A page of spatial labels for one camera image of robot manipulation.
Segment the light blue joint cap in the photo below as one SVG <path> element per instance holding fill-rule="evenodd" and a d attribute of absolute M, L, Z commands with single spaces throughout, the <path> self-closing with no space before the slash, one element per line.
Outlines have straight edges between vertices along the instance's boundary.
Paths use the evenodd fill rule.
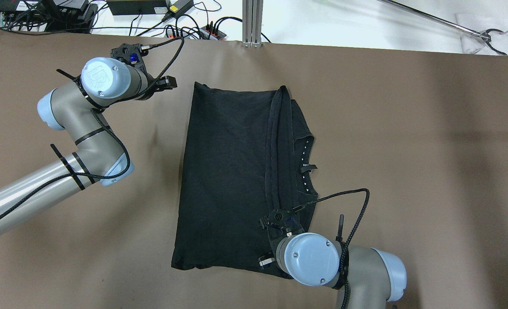
<path fill-rule="evenodd" d="M 120 158 L 118 158 L 118 160 L 116 160 L 115 164 L 113 164 L 113 166 L 109 169 L 109 171 L 104 176 L 116 175 L 116 174 L 122 172 L 124 170 L 124 168 L 126 168 L 126 154 L 125 153 L 123 153 L 122 156 L 120 156 Z M 121 176 L 118 176 L 116 178 L 101 179 L 101 180 L 99 180 L 99 182 L 101 184 L 103 184 L 103 186 L 105 186 L 105 187 L 110 186 L 110 185 L 114 184 L 115 182 L 118 182 L 120 179 L 130 175 L 132 172 L 134 172 L 135 168 L 136 167 L 134 166 L 134 163 L 132 161 L 130 161 L 130 167 L 128 168 L 128 170 L 126 170 L 126 172 L 124 174 L 122 174 Z"/>
<path fill-rule="evenodd" d="M 48 127 L 51 127 L 52 129 L 57 131 L 63 131 L 65 130 L 65 128 L 62 127 L 57 122 L 52 111 L 52 94 L 54 91 L 55 89 L 51 90 L 49 94 L 46 94 L 43 98 L 41 98 L 38 101 L 38 104 L 36 105 L 36 110 L 38 111 L 38 115 L 40 115 L 40 118 L 42 118 L 42 121 L 48 124 Z"/>
<path fill-rule="evenodd" d="M 85 64 L 80 79 L 84 89 L 92 96 L 113 99 L 128 90 L 132 76 L 126 64 L 112 58 L 97 57 Z"/>
<path fill-rule="evenodd" d="M 285 248 L 284 260 L 290 276 L 308 286 L 328 283 L 338 273 L 340 266 L 336 247 L 318 233 L 295 236 Z"/>
<path fill-rule="evenodd" d="M 389 284 L 391 284 L 391 294 L 387 301 L 398 301 L 403 297 L 403 293 L 407 288 L 407 269 L 403 261 L 395 254 L 371 248 L 378 252 L 387 268 L 389 275 Z"/>

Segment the robot end effector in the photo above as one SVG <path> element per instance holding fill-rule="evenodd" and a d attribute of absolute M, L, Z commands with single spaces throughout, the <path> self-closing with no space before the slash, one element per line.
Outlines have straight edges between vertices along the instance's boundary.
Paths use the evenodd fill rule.
<path fill-rule="evenodd" d="M 101 112 L 122 100 L 146 100 L 154 92 L 177 87 L 175 78 L 164 76 L 145 91 L 154 81 L 142 59 L 148 49 L 149 45 L 122 44 L 112 50 L 112 58 L 97 57 L 87 61 L 77 78 L 58 70 L 72 82 L 52 90 L 38 102 L 42 120 L 52 129 L 67 130 L 75 141 L 79 148 L 77 154 L 88 173 L 114 176 L 129 164 L 121 176 L 101 179 L 104 186 L 131 174 L 134 165 L 126 158 L 118 141 L 106 133 L 105 129 L 110 130 L 110 126 Z"/>
<path fill-rule="evenodd" d="M 259 265 L 265 267 L 276 262 L 299 283 L 338 290 L 337 308 L 383 309 L 386 301 L 399 300 L 407 286 L 407 272 L 401 259 L 375 248 L 349 245 L 368 204 L 369 191 L 365 188 L 344 191 L 319 201 L 361 191 L 366 192 L 365 203 L 346 242 L 342 241 L 344 215 L 340 215 L 335 241 L 304 232 L 294 219 L 303 205 L 295 210 L 277 209 L 260 218 L 260 227 L 268 232 L 272 252 L 258 258 Z"/>

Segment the white floor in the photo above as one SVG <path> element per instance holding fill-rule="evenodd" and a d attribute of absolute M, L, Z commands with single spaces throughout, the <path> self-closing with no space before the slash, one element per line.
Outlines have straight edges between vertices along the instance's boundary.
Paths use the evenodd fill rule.
<path fill-rule="evenodd" d="M 213 0 L 204 0 L 208 9 L 218 6 Z M 210 21 L 222 16 L 242 18 L 242 1 L 219 0 L 222 9 L 210 12 Z M 508 18 L 508 0 L 399 0 L 412 6 L 456 22 L 454 14 L 469 13 L 481 16 Z M 206 12 L 195 8 L 188 12 L 199 25 L 206 23 Z M 112 16 L 104 10 L 96 26 L 129 27 L 136 16 Z M 144 15 L 134 25 L 150 27 L 160 21 L 161 15 Z M 187 18 L 179 26 L 193 26 Z M 226 20 L 220 27 L 228 39 L 242 40 L 242 25 Z M 128 35 L 128 29 L 100 29 L 92 33 Z M 152 31 L 146 36 L 162 31 Z M 462 53 L 456 30 L 409 14 L 377 0 L 264 0 L 262 32 L 273 43 L 301 45 L 331 45 Z"/>

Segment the power adapter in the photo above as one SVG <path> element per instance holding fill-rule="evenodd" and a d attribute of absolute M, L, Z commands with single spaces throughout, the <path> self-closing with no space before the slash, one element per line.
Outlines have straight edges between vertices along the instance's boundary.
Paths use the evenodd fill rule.
<path fill-rule="evenodd" d="M 178 0 L 172 6 L 168 8 L 169 12 L 171 12 L 172 16 L 175 19 L 178 19 L 183 14 L 185 14 L 190 8 L 193 7 L 193 0 Z"/>

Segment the metal frame post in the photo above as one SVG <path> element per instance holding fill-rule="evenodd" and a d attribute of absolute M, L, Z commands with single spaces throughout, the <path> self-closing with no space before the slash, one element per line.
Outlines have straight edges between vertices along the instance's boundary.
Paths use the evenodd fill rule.
<path fill-rule="evenodd" d="M 242 45 L 262 46 L 263 0 L 242 1 Z"/>

